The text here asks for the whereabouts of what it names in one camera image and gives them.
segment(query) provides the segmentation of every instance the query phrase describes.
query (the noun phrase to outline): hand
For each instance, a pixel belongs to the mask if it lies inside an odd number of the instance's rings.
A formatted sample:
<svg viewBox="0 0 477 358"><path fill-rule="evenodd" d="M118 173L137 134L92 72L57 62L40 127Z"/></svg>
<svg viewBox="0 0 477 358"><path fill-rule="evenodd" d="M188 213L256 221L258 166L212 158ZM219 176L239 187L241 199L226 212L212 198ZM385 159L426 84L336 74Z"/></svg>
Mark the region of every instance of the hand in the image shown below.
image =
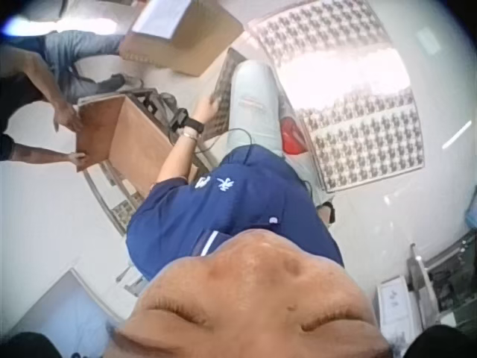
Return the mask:
<svg viewBox="0 0 477 358"><path fill-rule="evenodd" d="M205 125L217 114L220 101L220 98L213 99L211 96L201 98L195 106L192 118Z"/></svg>
<svg viewBox="0 0 477 358"><path fill-rule="evenodd" d="M88 160L88 156L84 153L71 153L68 154L68 160L76 166L82 166Z"/></svg>
<svg viewBox="0 0 477 358"><path fill-rule="evenodd" d="M76 110L66 102L54 108L53 125L56 132L58 132L60 125L75 133L83 129L83 124Z"/></svg>

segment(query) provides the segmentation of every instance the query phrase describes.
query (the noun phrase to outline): jeans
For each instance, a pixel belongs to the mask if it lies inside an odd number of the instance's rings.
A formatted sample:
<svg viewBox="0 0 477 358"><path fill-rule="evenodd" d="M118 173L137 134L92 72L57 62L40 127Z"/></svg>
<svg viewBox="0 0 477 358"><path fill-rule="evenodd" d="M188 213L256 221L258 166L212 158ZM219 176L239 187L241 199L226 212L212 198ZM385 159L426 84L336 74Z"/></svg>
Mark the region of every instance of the jeans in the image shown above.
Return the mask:
<svg viewBox="0 0 477 358"><path fill-rule="evenodd" d="M227 153L242 145L258 144L282 157L295 170L301 180L312 191L316 206L326 201L325 194L319 189L318 174L312 155L307 152L301 155L288 155L282 149L280 119L294 113L281 113L280 89L277 86L272 69L265 63L245 61L237 66L232 79L230 99L229 129L245 129L252 137L242 131L232 131L228 135Z"/></svg>
<svg viewBox="0 0 477 358"><path fill-rule="evenodd" d="M64 31L45 36L46 63L69 103L76 104L79 98L90 95L115 92L124 86L121 74L96 83L81 77L74 69L76 61L82 58L119 54L119 44L123 38L123 35L101 36L84 31Z"/></svg>

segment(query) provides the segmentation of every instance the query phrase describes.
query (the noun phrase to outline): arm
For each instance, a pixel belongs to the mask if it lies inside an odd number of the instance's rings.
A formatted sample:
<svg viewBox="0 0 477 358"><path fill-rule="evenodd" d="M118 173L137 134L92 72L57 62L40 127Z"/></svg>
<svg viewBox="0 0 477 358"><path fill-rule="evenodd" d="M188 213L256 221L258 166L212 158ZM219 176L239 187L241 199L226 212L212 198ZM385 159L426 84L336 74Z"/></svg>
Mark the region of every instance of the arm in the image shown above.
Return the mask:
<svg viewBox="0 0 477 358"><path fill-rule="evenodd" d="M52 73L40 55L12 46L0 47L0 77L25 73L33 85L54 108L54 123L72 131L81 129L81 122L72 105L61 94Z"/></svg>
<svg viewBox="0 0 477 358"><path fill-rule="evenodd" d="M30 164L71 162L76 166L79 166L86 160L86 155L83 153L59 153L49 149L28 147L26 145L15 143L13 144L13 151L10 160Z"/></svg>
<svg viewBox="0 0 477 358"><path fill-rule="evenodd" d="M192 118L200 123L206 124L217 113L219 101L219 99L213 101L210 97L201 99ZM185 128L184 131L192 135L197 133L192 128ZM188 138L187 136L180 136L162 165L159 176L157 177L157 183L180 177L187 180L196 145L197 143L194 139Z"/></svg>

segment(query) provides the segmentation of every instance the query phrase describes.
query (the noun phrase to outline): black smartwatch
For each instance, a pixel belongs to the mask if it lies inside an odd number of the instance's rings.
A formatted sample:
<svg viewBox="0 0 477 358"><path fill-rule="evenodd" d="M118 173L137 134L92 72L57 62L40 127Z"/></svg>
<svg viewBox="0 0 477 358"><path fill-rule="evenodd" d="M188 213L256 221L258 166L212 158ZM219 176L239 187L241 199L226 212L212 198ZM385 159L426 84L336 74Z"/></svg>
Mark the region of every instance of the black smartwatch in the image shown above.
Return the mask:
<svg viewBox="0 0 477 358"><path fill-rule="evenodd" d="M195 129L199 134L202 134L204 128L202 123L189 117L189 112L187 112L186 108L179 108L171 121L171 129L175 132L177 129L184 127Z"/></svg>

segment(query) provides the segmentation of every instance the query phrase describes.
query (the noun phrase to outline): cardboard box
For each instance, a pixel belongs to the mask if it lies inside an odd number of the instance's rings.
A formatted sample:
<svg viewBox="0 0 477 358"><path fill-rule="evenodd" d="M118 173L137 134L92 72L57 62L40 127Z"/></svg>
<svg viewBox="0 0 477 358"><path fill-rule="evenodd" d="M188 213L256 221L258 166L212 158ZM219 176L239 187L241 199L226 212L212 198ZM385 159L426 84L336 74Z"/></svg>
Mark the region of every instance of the cardboard box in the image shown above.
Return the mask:
<svg viewBox="0 0 477 358"><path fill-rule="evenodd" d="M194 0L172 40L130 31L119 53L125 60L200 76L243 31L243 25L215 1Z"/></svg>
<svg viewBox="0 0 477 358"><path fill-rule="evenodd" d="M161 129L157 119L141 106L134 97L127 95L81 105L79 113L84 129L77 135L76 150L89 156L78 171L109 160L145 197L156 183L172 144L166 129ZM195 179L198 167L203 168L197 158L194 162L190 181Z"/></svg>

